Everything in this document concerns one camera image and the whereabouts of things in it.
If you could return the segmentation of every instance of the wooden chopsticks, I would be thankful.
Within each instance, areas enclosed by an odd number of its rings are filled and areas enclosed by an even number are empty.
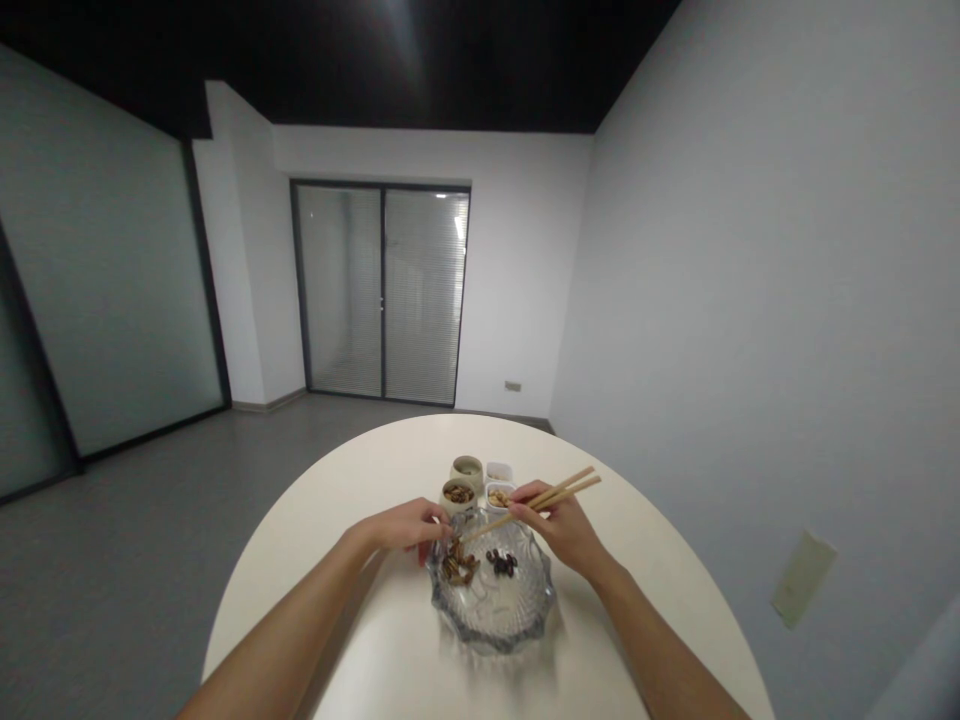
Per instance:
[[[536,510],[537,512],[543,512],[549,507],[556,505],[557,503],[563,500],[566,500],[568,497],[575,495],[581,490],[586,490],[588,487],[592,487],[593,485],[596,485],[598,482],[600,482],[600,476],[597,475],[595,477],[590,478],[589,480],[584,480],[582,483],[574,485],[575,482],[577,482],[578,480],[582,480],[592,472],[593,472],[593,465],[590,465],[589,467],[585,467],[576,475],[571,475],[559,485],[555,485],[549,490],[543,491],[542,493],[537,495],[535,498],[530,500],[527,503],[527,505],[530,508]],[[513,515],[504,515],[499,520],[480,528],[479,530],[477,530],[477,532],[473,533],[472,535],[470,535],[465,540],[462,540],[461,542],[464,545],[466,545],[471,540],[476,540],[481,535],[486,535],[491,530],[496,530],[498,527],[503,527],[507,523],[513,522],[514,520],[516,520],[516,518],[514,518]]]

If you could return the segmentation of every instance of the table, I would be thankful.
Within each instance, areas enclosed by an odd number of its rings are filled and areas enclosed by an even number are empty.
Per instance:
[[[204,679],[347,527],[413,497],[436,500],[459,455],[509,463],[518,484],[556,483],[593,465],[603,482],[579,498],[601,540],[751,718],[774,717],[733,613],[666,518],[570,443],[480,415],[430,415],[371,430],[291,485],[250,538],[227,584]],[[379,567],[368,566],[348,606],[352,626],[345,622],[337,631],[309,693],[319,699],[302,717],[647,717],[602,605],[552,555],[558,602],[547,636],[504,658],[477,656],[447,630],[430,604],[430,580],[415,553],[380,559]]]

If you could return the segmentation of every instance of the baseboard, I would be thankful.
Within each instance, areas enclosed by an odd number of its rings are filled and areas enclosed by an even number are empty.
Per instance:
[[[293,402],[298,397],[307,394],[306,388],[300,388],[299,390],[294,390],[292,393],[287,393],[283,397],[277,398],[273,402],[268,403],[245,403],[238,400],[233,401],[233,409],[241,410],[243,412],[260,412],[267,413],[273,412],[279,407],[286,405],[287,403]]]
[[[501,420],[513,420],[514,422],[535,427],[537,430],[542,430],[550,435],[556,435],[553,431],[553,425],[550,424],[547,418],[535,418],[528,415],[505,415],[503,413],[486,412],[485,410],[462,410],[460,408],[457,408],[453,412],[463,415],[486,415],[487,417],[497,417]]]

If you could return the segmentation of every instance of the hand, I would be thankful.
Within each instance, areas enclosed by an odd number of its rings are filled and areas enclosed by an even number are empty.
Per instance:
[[[453,537],[446,511],[426,498],[417,498],[371,515],[357,523],[357,526],[366,531],[375,550],[409,549],[416,545],[421,566],[432,542]]]
[[[515,518],[540,533],[557,559],[589,580],[590,573],[597,571],[598,565],[610,555],[577,499],[570,497],[551,505],[547,508],[550,514],[545,518],[525,504],[551,487],[534,480],[517,488],[510,496],[508,509]]]

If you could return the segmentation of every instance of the wall outlet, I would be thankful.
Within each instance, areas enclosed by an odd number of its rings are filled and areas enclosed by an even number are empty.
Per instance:
[[[837,551],[833,547],[807,530],[803,531],[800,544],[793,551],[773,596],[773,607],[783,618],[783,624],[791,630],[807,611],[836,557]]]

